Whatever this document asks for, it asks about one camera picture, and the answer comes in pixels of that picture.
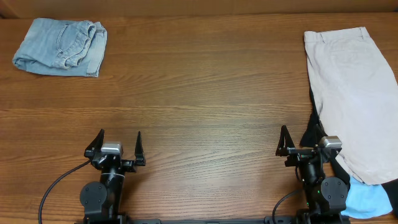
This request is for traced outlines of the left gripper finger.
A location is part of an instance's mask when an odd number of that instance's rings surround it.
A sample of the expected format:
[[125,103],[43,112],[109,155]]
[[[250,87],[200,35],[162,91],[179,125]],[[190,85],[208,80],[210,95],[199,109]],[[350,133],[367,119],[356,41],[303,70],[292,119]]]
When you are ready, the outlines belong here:
[[104,129],[101,129],[94,140],[88,145],[84,151],[85,157],[94,157],[97,152],[101,151],[104,141]]
[[145,166],[146,165],[146,159],[144,155],[144,149],[142,146],[142,138],[141,138],[141,132],[139,131],[137,134],[137,140],[136,140],[136,146],[134,150],[134,155],[136,157],[135,159],[135,165],[136,166]]

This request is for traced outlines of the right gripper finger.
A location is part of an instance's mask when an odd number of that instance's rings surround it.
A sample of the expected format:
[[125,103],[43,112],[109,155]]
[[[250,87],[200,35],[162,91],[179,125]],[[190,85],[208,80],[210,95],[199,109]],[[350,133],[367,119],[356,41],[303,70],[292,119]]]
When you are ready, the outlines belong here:
[[286,127],[283,125],[280,130],[279,143],[276,149],[276,156],[289,156],[295,151],[295,145],[291,135]]
[[315,131],[315,145],[319,145],[319,142],[321,139],[325,136],[327,136],[326,132],[324,131],[323,127],[321,124],[316,124],[314,125],[314,131]]

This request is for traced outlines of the beige khaki shorts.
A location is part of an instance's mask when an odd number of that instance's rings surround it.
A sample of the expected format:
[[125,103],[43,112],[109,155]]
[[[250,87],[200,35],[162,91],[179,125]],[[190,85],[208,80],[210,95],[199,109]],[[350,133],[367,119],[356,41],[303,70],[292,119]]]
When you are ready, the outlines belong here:
[[336,160],[360,182],[397,179],[397,82],[365,27],[304,33],[308,77]]

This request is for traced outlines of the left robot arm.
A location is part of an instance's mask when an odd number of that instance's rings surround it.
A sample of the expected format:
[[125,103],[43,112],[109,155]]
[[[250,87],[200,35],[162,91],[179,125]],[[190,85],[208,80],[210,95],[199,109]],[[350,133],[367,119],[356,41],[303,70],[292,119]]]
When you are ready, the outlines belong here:
[[125,174],[135,173],[139,166],[146,164],[141,133],[137,134],[134,159],[123,159],[120,142],[105,142],[103,129],[85,149],[84,156],[101,175],[99,181],[86,184],[80,192],[85,214],[83,223],[131,223],[119,207]]

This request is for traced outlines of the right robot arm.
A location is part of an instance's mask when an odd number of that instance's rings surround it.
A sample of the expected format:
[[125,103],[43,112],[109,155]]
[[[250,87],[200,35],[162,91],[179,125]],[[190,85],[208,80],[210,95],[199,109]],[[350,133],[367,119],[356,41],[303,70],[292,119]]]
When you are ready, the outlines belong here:
[[301,190],[295,190],[282,197],[272,211],[272,222],[278,206],[287,198],[300,192],[305,194],[307,208],[297,210],[290,218],[291,223],[349,223],[341,212],[346,209],[348,186],[338,177],[327,177],[323,165],[341,151],[342,142],[337,136],[323,136],[313,147],[295,147],[285,125],[281,127],[276,156],[285,157],[285,166],[294,167],[296,178],[302,183]]

